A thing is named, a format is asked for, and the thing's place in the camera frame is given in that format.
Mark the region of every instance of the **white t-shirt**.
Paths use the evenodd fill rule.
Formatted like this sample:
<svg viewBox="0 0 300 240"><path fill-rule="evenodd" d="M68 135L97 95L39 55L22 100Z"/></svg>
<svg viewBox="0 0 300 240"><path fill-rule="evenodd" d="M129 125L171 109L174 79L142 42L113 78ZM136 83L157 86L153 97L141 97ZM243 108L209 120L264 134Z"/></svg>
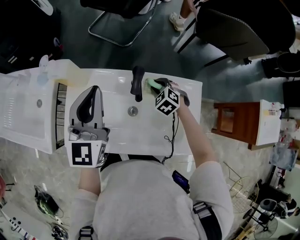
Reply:
<svg viewBox="0 0 300 240"><path fill-rule="evenodd" d="M190 178L190 196L160 163L128 160L101 172L107 185L99 196L79 189L72 203L69 239L82 227L94 228L93 240L158 240L175 237L207 240L193 204L206 202L219 221L222 239L233 223L233 208L217 162L199 166Z"/></svg>

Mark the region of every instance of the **person's left arm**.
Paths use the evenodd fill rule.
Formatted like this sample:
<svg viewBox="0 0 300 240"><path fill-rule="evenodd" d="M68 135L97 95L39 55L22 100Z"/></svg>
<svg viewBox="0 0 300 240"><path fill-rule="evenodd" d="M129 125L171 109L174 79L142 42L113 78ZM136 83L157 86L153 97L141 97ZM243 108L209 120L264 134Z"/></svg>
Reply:
<svg viewBox="0 0 300 240"><path fill-rule="evenodd" d="M93 223L96 203L101 192L99 169L83 168L78 188L71 204L70 240L78 239L80 229Z"/></svg>

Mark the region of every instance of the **laundry sink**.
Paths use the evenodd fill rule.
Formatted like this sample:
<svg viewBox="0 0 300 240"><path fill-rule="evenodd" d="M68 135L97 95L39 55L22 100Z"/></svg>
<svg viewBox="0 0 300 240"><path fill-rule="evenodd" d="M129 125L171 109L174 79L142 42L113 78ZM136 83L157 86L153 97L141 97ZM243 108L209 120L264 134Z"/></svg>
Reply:
<svg viewBox="0 0 300 240"><path fill-rule="evenodd" d="M42 86L38 75L38 68L0 75L0 137L53 153L58 84Z"/></svg>
<svg viewBox="0 0 300 240"><path fill-rule="evenodd" d="M85 87L68 87L65 110L65 139L68 139L69 109L77 97L93 85L99 86L103 94L105 127L111 131L106 152L169 156L171 143L165 139L172 139L173 115L164 116L155 109L153 95L143 91L142 101L136 102L135 96L130 94L133 75L131 71L113 69L85 69L90 75ZM189 79L145 73L146 78L168 78L180 86L190 99L190 110L196 120L200 121L202 83ZM190 155L191 151L179 121L178 131L174 142L174 155Z"/></svg>

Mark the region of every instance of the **drain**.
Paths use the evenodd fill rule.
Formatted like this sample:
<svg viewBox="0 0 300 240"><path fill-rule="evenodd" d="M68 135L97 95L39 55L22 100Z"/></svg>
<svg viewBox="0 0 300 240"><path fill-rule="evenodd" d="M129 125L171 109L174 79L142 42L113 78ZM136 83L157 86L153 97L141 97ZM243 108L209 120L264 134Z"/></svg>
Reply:
<svg viewBox="0 0 300 240"><path fill-rule="evenodd" d="M135 106L132 106L132 107L128 108L127 112L129 114L129 116L134 117L134 116L137 115L137 113L139 112L139 110Z"/></svg>
<svg viewBox="0 0 300 240"><path fill-rule="evenodd" d="M39 99L39 100L37 101L37 107L40 108L42 105L43 105L43 102L42 102L41 99Z"/></svg>

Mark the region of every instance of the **black faucet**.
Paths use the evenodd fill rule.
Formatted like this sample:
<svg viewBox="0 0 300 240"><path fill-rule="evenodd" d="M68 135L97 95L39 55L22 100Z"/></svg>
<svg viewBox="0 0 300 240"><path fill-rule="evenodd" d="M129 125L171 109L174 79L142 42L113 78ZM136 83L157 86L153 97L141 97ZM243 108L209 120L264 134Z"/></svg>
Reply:
<svg viewBox="0 0 300 240"><path fill-rule="evenodd" d="M142 79L145 74L145 69L143 67L135 66L132 70L133 80L131 82L130 93L135 95L135 100L137 102L142 101Z"/></svg>

